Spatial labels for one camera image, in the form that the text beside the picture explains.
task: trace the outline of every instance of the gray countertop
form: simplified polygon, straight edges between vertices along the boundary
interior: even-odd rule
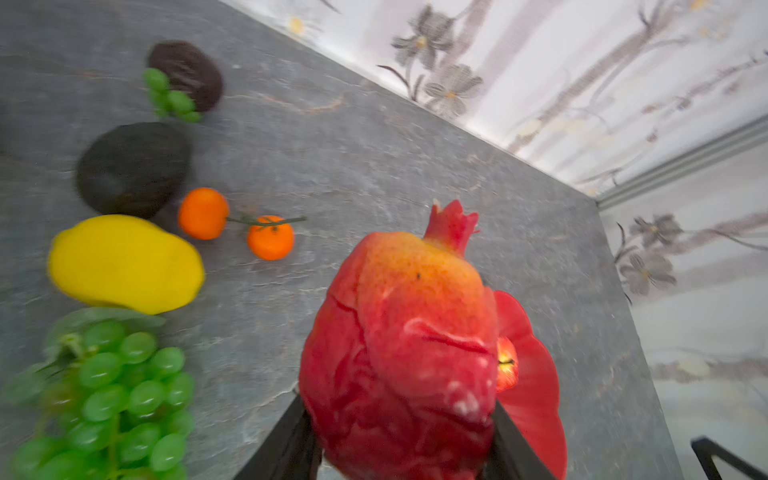
[[[422,233],[432,198],[456,197],[480,213],[468,259],[520,299],[557,363],[568,477],[680,477],[594,201],[210,0],[0,4],[0,381],[79,307],[45,274],[53,236],[94,215],[75,161],[99,134],[153,120],[141,72],[169,38],[202,48],[225,79],[221,103],[190,126],[188,187],[309,218],[280,262],[256,259],[237,225],[195,242],[207,281],[163,332],[197,379],[192,478],[231,478],[286,408],[314,313],[356,243]],[[155,219],[172,232],[177,205]],[[2,407],[0,464],[35,419]]]

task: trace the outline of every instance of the gray flower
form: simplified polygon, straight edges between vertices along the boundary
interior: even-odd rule
[[[408,22],[414,35],[408,38],[394,37],[392,46],[398,49],[395,60],[405,65],[408,60],[419,56],[427,70],[435,67],[438,50],[446,51],[453,45],[453,18],[432,11],[427,5],[416,18]]]
[[[677,237],[683,233],[680,224],[675,221],[673,214],[654,215],[653,223],[643,220],[641,217],[634,219],[635,225],[629,228],[631,233],[641,233],[643,235],[643,248],[648,248],[656,241],[663,245],[671,245],[677,240]]]
[[[424,92],[434,97],[426,107],[441,117],[453,119],[467,111],[462,98],[477,95],[482,78],[473,77],[466,65],[451,65],[437,78],[437,82],[424,85]]]
[[[632,293],[647,295],[651,284],[659,290],[677,285],[677,279],[670,275],[672,263],[658,253],[652,253],[645,258],[633,253],[629,256],[629,263],[630,265],[622,265],[619,272],[627,279]]]

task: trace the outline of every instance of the wall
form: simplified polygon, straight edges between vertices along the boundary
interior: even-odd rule
[[[765,0],[225,1],[593,196],[768,112]]]
[[[766,160],[763,144],[601,215],[689,480],[700,435],[768,471]]]

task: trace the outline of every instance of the bunch of green grapes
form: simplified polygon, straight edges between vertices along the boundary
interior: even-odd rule
[[[20,480],[184,480],[194,382],[184,352],[116,321],[74,335],[74,359],[40,395],[39,433],[14,455]],[[58,435],[49,435],[56,418]]]

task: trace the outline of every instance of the gray corner molding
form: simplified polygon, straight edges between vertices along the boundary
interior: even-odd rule
[[[629,180],[626,184],[598,196],[595,199],[598,202],[598,209],[605,210],[622,204],[638,195],[766,142],[768,142],[768,115],[675,157]]]

